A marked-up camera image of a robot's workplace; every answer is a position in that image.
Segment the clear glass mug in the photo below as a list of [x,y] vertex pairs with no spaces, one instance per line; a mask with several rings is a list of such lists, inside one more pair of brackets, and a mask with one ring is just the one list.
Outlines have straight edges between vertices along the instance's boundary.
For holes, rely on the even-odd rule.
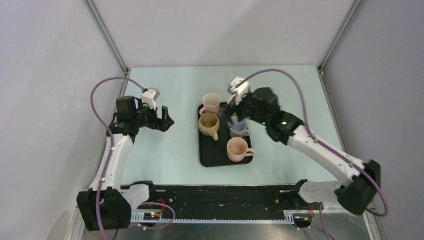
[[249,130],[247,119],[239,121],[237,116],[232,116],[231,120],[232,125],[229,127],[229,132],[232,138],[242,138],[250,136],[251,132]]

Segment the orange translucent cup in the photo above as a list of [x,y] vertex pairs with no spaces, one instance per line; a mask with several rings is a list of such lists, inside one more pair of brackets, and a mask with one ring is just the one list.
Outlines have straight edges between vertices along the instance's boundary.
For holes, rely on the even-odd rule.
[[226,145],[227,157],[235,163],[241,162],[245,157],[251,157],[256,154],[254,148],[250,148],[246,140],[241,137],[231,138]]

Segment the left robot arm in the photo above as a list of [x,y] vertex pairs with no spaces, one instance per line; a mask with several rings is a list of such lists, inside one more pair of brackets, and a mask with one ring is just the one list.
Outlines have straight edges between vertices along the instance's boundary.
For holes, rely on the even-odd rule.
[[94,180],[78,193],[76,202],[89,231],[126,229],[132,212],[142,204],[153,208],[158,194],[150,183],[136,183],[121,191],[125,162],[141,128],[166,132],[175,123],[166,106],[161,117],[153,100],[123,96],[116,100],[116,112],[106,130],[104,155]]

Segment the pink mug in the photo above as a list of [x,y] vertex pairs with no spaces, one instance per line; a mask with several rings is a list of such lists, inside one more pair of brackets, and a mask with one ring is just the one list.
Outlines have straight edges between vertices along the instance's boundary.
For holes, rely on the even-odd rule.
[[213,113],[218,115],[220,112],[221,99],[216,93],[207,93],[202,98],[202,107],[198,111],[200,115],[204,113]]

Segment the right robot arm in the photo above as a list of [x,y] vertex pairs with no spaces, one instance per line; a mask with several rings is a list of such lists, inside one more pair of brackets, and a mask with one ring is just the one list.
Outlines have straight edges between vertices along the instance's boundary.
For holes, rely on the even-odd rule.
[[262,124],[267,135],[275,142],[298,150],[330,172],[339,182],[334,190],[337,202],[355,215],[368,210],[377,189],[381,186],[381,166],[373,159],[365,162],[343,151],[334,149],[308,129],[306,123],[292,113],[281,109],[278,98],[269,87],[254,92],[228,89],[231,94],[224,110],[228,123],[249,119]]

